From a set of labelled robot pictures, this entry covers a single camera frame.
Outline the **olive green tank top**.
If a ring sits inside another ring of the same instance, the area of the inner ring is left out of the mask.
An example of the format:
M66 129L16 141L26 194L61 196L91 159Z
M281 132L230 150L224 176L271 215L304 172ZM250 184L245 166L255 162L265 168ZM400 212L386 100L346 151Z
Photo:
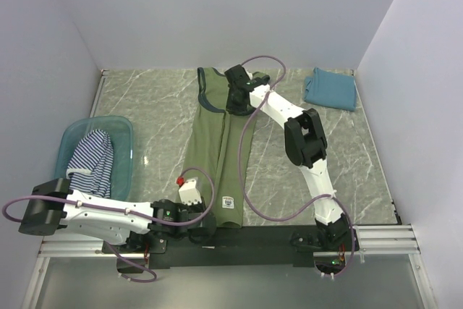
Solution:
M244 198L238 172L246 178L255 120L226 111L229 94L225 75L213 67L197 69L198 106L187 144L183 168L197 167L206 174L190 171L185 178L198 178L205 203L216 199L211 209L218 227L236 229L243 225Z

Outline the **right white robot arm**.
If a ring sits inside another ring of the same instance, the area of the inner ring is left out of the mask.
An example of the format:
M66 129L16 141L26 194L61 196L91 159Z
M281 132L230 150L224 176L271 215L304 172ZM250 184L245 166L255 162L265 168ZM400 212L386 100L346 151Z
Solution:
M286 156L301 171L311 196L309 202L290 216L266 216L248 198L242 172L238 171L245 202L259 217L275 222L289 221L313 205L321 250L338 250L347 237L355 250L352 220L337 199L328 173L328 143L318 112L294 105L273 90L268 77L252 77L240 64L224 74L229 86L226 111L236 116L249 116L249 120L261 111L276 122L284 131Z

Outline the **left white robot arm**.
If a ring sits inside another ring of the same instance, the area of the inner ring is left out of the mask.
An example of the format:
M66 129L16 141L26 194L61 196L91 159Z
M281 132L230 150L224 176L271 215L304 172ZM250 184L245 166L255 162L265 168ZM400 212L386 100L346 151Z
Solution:
M67 179L38 185L32 196L20 222L22 234L45 237L65 229L134 253L143 247L148 234L202 242L216 232L215 216L203 203L189 206L166 199L153 203L105 199L72 189Z

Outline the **blue white striped tank top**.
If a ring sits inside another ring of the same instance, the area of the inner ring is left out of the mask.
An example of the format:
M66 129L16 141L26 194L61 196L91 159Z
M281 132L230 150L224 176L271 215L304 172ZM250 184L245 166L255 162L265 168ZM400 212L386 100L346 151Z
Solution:
M100 129L89 132L79 141L67 165L69 188L110 198L113 162L114 147L109 134Z

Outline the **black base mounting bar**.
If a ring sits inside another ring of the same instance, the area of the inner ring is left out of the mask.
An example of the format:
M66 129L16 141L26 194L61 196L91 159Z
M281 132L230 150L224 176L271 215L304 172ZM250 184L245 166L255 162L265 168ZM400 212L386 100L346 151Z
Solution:
M155 235L133 237L116 250L130 259L148 257L153 270L173 267L292 265L313 267L316 253L360 249L356 232L342 232L330 242L314 225L219 228L209 239L193 242Z

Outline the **translucent teal laundry basket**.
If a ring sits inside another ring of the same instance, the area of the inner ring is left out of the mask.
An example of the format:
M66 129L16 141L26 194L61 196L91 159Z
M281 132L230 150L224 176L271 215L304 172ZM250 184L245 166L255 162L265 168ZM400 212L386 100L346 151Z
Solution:
M120 116L81 119L61 139L55 178L74 190L100 198L126 200L132 180L132 123Z

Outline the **aluminium frame rail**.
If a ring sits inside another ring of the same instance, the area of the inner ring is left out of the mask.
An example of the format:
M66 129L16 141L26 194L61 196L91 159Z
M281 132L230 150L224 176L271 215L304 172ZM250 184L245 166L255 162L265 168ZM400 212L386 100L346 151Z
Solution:
M358 225L355 227L362 255L413 255L420 247L410 225ZM103 241L81 234L59 231L44 237L39 258L113 257L103 251Z

